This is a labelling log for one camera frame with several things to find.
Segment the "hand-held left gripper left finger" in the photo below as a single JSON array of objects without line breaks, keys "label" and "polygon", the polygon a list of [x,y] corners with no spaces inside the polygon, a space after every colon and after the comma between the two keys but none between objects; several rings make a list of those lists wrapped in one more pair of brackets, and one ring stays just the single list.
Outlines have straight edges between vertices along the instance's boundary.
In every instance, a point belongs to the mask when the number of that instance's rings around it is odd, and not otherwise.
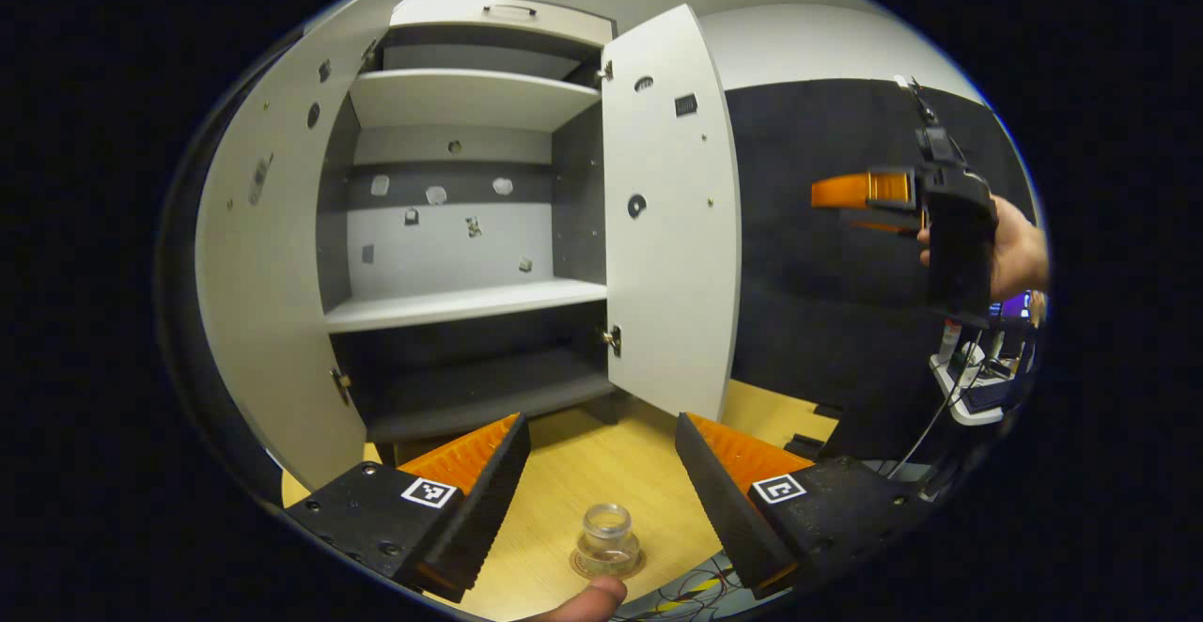
[{"label": "hand-held left gripper left finger", "polygon": [[460,603],[476,586],[531,449],[528,417],[515,411],[402,466],[352,466],[285,513],[383,577]]}]

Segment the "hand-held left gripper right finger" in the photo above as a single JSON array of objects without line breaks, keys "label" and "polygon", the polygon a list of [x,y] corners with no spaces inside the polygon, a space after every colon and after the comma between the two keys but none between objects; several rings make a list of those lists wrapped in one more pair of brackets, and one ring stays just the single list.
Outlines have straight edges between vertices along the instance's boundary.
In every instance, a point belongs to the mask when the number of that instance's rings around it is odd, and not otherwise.
[{"label": "hand-held left gripper right finger", "polygon": [[941,494],[860,460],[804,460],[697,413],[675,430],[680,464],[752,596],[812,596],[932,515]]}]

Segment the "round cork coaster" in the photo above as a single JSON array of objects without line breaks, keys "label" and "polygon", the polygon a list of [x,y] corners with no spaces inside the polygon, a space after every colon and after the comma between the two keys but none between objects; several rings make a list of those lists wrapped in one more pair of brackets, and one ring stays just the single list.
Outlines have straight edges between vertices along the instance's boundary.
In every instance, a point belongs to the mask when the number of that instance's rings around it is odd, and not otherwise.
[{"label": "round cork coaster", "polygon": [[574,549],[569,556],[571,570],[581,577],[608,576],[627,580],[640,574],[647,562],[648,555],[644,551]]}]

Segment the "clear glass bottle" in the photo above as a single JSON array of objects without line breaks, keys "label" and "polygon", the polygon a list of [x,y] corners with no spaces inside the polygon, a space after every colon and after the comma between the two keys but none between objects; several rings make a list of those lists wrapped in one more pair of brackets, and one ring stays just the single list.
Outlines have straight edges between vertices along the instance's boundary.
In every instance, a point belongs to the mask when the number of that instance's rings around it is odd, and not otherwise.
[{"label": "clear glass bottle", "polygon": [[626,507],[614,503],[593,504],[583,514],[583,531],[574,549],[642,551],[633,526],[632,513]]}]

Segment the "white cabinet door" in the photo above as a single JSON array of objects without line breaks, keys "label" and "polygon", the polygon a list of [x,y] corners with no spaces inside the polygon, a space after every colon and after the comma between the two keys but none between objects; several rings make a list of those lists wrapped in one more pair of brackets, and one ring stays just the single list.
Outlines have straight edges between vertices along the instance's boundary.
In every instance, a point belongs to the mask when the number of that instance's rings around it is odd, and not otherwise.
[{"label": "white cabinet door", "polygon": [[717,420],[742,245],[725,88],[686,2],[610,41],[602,65],[609,377],[660,411]]},{"label": "white cabinet door", "polygon": [[271,460],[312,490],[365,458],[365,422],[331,377],[318,197],[336,114],[387,20],[387,8],[342,8],[275,58],[224,130],[198,202],[211,355]]}]

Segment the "white cabinet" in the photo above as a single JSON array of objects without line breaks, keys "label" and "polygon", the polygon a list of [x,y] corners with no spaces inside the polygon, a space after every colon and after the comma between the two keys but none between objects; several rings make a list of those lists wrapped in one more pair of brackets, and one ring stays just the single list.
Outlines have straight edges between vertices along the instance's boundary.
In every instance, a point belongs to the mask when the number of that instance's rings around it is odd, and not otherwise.
[{"label": "white cabinet", "polygon": [[[599,91],[605,45],[504,28],[392,28],[390,17],[358,75],[492,70]],[[602,102],[555,132],[365,128],[348,91],[318,199],[322,314],[350,298],[556,278],[605,286],[605,245]],[[367,442],[387,445],[456,436],[512,411],[581,407],[616,422],[605,320],[606,300],[328,338]]]}]

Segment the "white cabinet shelf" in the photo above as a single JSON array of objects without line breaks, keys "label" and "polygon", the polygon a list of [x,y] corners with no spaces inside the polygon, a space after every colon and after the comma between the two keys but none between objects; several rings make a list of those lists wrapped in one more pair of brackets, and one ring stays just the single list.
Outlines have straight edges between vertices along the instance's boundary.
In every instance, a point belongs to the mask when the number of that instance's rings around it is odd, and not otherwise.
[{"label": "white cabinet shelf", "polygon": [[365,128],[468,126],[555,132],[602,102],[595,88],[492,70],[411,69],[358,75]]},{"label": "white cabinet shelf", "polygon": [[330,334],[404,328],[456,319],[480,319],[558,306],[605,301],[602,284],[556,278],[506,288],[474,288],[463,291],[391,298],[350,298],[325,315]]}]

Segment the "white cabinet drawer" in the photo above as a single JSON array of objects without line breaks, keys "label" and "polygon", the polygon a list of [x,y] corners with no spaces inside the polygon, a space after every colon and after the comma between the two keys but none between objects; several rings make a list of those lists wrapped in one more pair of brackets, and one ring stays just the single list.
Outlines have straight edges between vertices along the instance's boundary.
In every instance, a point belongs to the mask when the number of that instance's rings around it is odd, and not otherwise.
[{"label": "white cabinet drawer", "polygon": [[[537,19],[506,19],[482,13],[490,2],[516,2],[538,10]],[[392,28],[472,26],[563,38],[587,47],[602,47],[617,36],[617,23],[580,8],[558,2],[534,0],[403,0],[390,17]]]}]

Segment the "white side table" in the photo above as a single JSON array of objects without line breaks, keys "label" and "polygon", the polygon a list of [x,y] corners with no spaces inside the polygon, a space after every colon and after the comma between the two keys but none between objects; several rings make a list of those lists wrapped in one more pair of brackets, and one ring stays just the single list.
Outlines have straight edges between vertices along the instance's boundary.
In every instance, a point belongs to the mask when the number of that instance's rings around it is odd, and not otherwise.
[{"label": "white side table", "polygon": [[971,328],[946,319],[929,371],[946,411],[967,427],[1001,423],[1035,389],[1039,344],[1035,328]]}]

